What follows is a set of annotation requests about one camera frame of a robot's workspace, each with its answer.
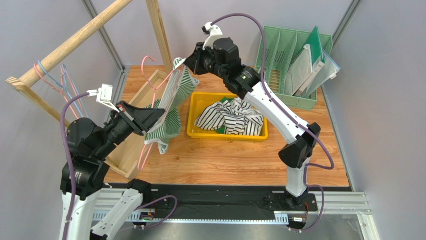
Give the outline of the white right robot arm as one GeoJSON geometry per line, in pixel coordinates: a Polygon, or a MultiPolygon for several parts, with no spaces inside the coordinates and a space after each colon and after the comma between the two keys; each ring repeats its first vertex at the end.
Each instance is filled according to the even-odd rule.
{"type": "Polygon", "coordinates": [[[211,47],[196,44],[184,65],[195,75],[213,74],[222,79],[229,92],[252,105],[270,121],[283,136],[286,145],[278,153],[287,166],[285,190],[301,200],[308,194],[305,167],[317,144],[321,127],[308,124],[294,114],[261,80],[252,67],[242,64],[239,48],[230,38],[220,38],[211,47]]]}

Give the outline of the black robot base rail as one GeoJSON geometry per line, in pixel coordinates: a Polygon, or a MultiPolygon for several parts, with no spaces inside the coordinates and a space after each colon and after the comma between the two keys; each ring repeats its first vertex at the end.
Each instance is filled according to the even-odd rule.
{"type": "Polygon", "coordinates": [[[144,202],[153,206],[133,211],[127,218],[136,224],[159,222],[281,222],[289,217],[322,212],[322,200],[309,193],[297,203],[283,186],[226,186],[154,184],[144,202]]]}

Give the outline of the black white striped tank top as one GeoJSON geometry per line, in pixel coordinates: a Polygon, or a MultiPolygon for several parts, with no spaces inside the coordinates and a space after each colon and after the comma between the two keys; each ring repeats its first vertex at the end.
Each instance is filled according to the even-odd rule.
{"type": "Polygon", "coordinates": [[[264,115],[251,104],[236,97],[217,101],[206,107],[195,119],[194,126],[223,135],[261,135],[264,115]]]}

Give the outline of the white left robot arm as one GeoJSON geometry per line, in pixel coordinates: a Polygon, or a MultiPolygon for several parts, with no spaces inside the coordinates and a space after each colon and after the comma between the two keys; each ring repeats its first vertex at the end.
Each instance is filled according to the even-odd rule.
{"type": "Polygon", "coordinates": [[[138,207],[150,204],[152,186],[134,179],[120,201],[96,226],[95,206],[110,166],[106,158],[131,135],[143,136],[165,114],[163,108],[138,108],[120,101],[104,127],[84,117],[65,125],[66,104],[60,116],[60,130],[66,155],[62,169],[62,240],[111,240],[138,207]]]}

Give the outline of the blue wire hanger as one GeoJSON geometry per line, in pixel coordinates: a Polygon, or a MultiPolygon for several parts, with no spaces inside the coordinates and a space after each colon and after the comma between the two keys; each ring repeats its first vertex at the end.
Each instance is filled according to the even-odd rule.
{"type": "MultiPolygon", "coordinates": [[[[68,68],[65,64],[62,64],[60,66],[61,76],[60,81],[56,80],[54,77],[52,77],[48,71],[42,66],[41,61],[39,60],[37,63],[35,63],[37,66],[37,69],[41,73],[41,75],[52,85],[54,85],[59,90],[63,90],[65,93],[65,96],[68,98],[68,101],[71,100],[73,97],[77,97],[80,92],[75,84],[74,79],[72,78],[71,74],[68,71],[68,68]]],[[[88,118],[89,114],[87,111],[87,108],[84,104],[84,102],[80,99],[73,103],[73,108],[76,111],[79,118],[88,118]]]]}

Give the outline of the green white striped tank top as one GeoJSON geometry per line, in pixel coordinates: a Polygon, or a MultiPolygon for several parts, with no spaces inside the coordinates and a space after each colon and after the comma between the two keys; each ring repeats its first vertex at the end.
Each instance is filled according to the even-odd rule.
{"type": "Polygon", "coordinates": [[[180,134],[182,121],[179,106],[200,84],[200,81],[191,75],[190,69],[184,62],[184,58],[176,58],[173,61],[173,73],[168,79],[163,96],[154,102],[154,108],[165,109],[165,114],[144,138],[146,145],[157,143],[161,155],[168,152],[170,140],[180,134]]]}

